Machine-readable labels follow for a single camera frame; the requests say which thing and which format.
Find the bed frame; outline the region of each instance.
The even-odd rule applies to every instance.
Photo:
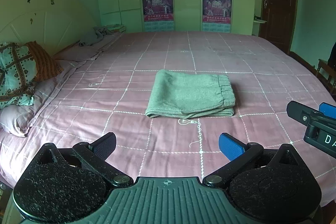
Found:
[[[37,41],[51,55],[97,26],[78,0],[0,0],[0,43]]]

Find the wall shelf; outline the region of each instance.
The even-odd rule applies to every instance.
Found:
[[[263,23],[266,23],[267,21],[265,20],[253,20],[253,23],[260,23],[260,24],[263,24]]]

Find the screw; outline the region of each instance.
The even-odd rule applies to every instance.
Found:
[[[211,175],[211,176],[208,176],[206,178],[206,181],[211,183],[211,184],[214,184],[214,183],[219,183],[222,181],[222,178],[220,176],[217,176],[217,175]]]
[[[118,184],[122,184],[122,183],[129,182],[130,181],[130,177],[129,176],[125,176],[125,175],[118,175],[113,180],[114,180],[114,182],[116,182]]]

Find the orange striped pillow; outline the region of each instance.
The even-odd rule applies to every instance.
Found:
[[[36,62],[36,81],[44,81],[59,75],[63,69],[36,41],[26,43]]]

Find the poster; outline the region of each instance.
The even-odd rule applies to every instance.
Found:
[[[174,30],[173,0],[142,0],[145,31]]]
[[[203,0],[203,31],[230,32],[231,0]]]

